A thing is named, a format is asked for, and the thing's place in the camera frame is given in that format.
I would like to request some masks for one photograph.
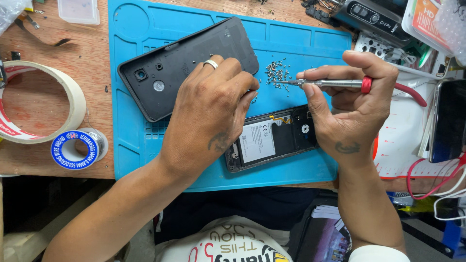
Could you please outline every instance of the tape roll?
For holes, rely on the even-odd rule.
[[[49,136],[39,136],[28,133],[8,119],[3,110],[3,90],[0,89],[0,138],[10,140],[21,144],[37,144],[50,141],[59,134],[74,130],[79,127],[86,114],[86,99],[82,93],[78,83],[67,74],[52,67],[44,66],[34,62],[27,61],[7,61],[4,62],[7,78],[10,80],[13,77],[27,71],[42,70],[53,76],[65,89],[69,100],[69,114],[65,123],[53,134]]]
[[[81,155],[75,148],[77,140],[87,145],[88,154]],[[66,131],[52,142],[50,151],[55,162],[67,169],[80,170],[101,160],[109,150],[107,137],[99,130],[84,127]]]

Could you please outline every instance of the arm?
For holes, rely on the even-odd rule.
[[[296,78],[374,78],[369,94],[360,90],[303,85],[321,148],[339,164],[338,208],[353,240],[353,249],[381,245],[404,249],[403,231],[372,161],[372,143],[390,113],[398,70],[371,53],[346,51],[350,66],[323,66]],[[332,96],[330,112],[322,91]]]
[[[107,260],[240,136],[259,83],[234,58],[210,59],[217,69],[199,64],[180,86],[158,156],[75,217],[42,261]]]

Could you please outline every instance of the silver ring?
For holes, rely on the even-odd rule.
[[[217,67],[219,67],[219,65],[217,65],[215,61],[210,59],[207,59],[202,66],[205,66],[206,64],[210,64],[211,66],[213,66],[214,70],[217,69]]]

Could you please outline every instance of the hand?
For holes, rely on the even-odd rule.
[[[398,69],[372,53],[345,51],[343,60],[350,66],[321,66],[300,72],[296,78],[362,79],[374,78],[370,93],[358,89],[322,88],[304,84],[309,111],[320,147],[340,166],[350,168],[372,163],[371,147],[390,114],[390,101]],[[332,97],[332,112],[322,93]]]
[[[162,149],[157,156],[172,172],[199,176],[243,132],[259,83],[235,58],[213,55],[181,84]]]

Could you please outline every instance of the wooden table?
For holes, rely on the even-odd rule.
[[[257,0],[157,2],[332,28],[307,16],[300,0],[269,0],[264,5]],[[11,57],[11,51],[18,51],[22,60],[51,66],[72,77],[86,97],[90,123],[107,136],[110,148],[107,155],[91,167],[71,171],[58,166],[50,157],[50,142],[21,145],[4,140],[0,143],[0,173],[114,179],[107,0],[98,1],[100,25],[67,23],[58,16],[57,3],[53,0],[47,0],[45,4],[34,4],[36,9],[44,11],[44,14],[29,13],[41,26],[38,30],[32,29],[36,36],[46,42],[55,42],[61,38],[72,38],[73,41],[60,47],[48,46],[13,25],[0,37],[3,61]],[[59,84],[49,84],[46,87],[41,84],[42,81],[50,83],[49,78],[45,74],[35,72],[24,76],[23,79],[13,79],[4,92],[4,106],[9,118],[17,126],[38,135],[48,135],[57,130],[66,120],[69,110],[68,99]],[[15,86],[21,81],[21,88]],[[86,126],[89,124],[83,121],[81,127]],[[438,183],[438,180],[440,179],[416,179],[412,182],[412,187],[415,192],[426,192],[434,183]],[[406,191],[405,179],[387,180],[384,183],[387,190]],[[338,182],[293,186],[337,188]]]

